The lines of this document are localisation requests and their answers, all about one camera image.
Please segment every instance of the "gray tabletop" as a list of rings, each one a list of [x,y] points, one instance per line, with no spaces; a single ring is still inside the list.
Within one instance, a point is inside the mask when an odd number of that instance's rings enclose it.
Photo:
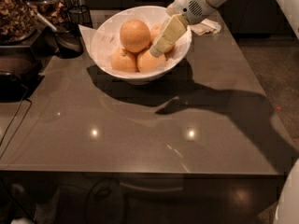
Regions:
[[[23,101],[0,147],[0,169],[289,172],[298,148],[221,17],[215,19],[220,34],[194,35],[186,59],[145,86],[103,73],[87,52],[53,57],[30,97],[32,106]],[[0,104],[0,134],[18,105]]]

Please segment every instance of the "napkin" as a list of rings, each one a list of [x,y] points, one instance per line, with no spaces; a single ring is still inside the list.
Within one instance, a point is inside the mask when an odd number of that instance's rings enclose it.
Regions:
[[[209,19],[204,19],[201,23],[190,25],[192,31],[198,35],[213,33],[218,34],[221,31],[221,25]]]

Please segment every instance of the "robotic arm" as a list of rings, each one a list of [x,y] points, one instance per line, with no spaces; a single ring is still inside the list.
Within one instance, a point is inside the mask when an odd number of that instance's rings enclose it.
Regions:
[[[166,10],[171,17],[164,23],[162,31],[150,47],[151,55],[154,57],[161,56],[186,33],[189,24],[200,23],[226,1],[227,0],[175,0]],[[280,2],[280,7],[289,20],[292,29],[294,31],[295,29],[299,29],[299,18],[294,16],[299,16],[299,0],[277,1],[278,3]]]

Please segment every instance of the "robotic hand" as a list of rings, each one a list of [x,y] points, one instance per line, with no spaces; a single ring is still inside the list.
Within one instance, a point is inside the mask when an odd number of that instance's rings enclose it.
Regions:
[[[186,33],[189,24],[200,23],[226,1],[175,0],[166,10],[171,17],[164,22],[161,32],[150,47],[151,55],[154,57],[161,56]]]

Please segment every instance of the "glass jar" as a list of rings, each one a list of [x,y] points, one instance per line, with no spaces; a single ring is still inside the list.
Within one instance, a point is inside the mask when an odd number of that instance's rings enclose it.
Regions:
[[[36,29],[36,16],[22,0],[0,0],[0,45],[22,41]]]
[[[27,5],[37,10],[53,24],[69,21],[65,0],[25,0]]]

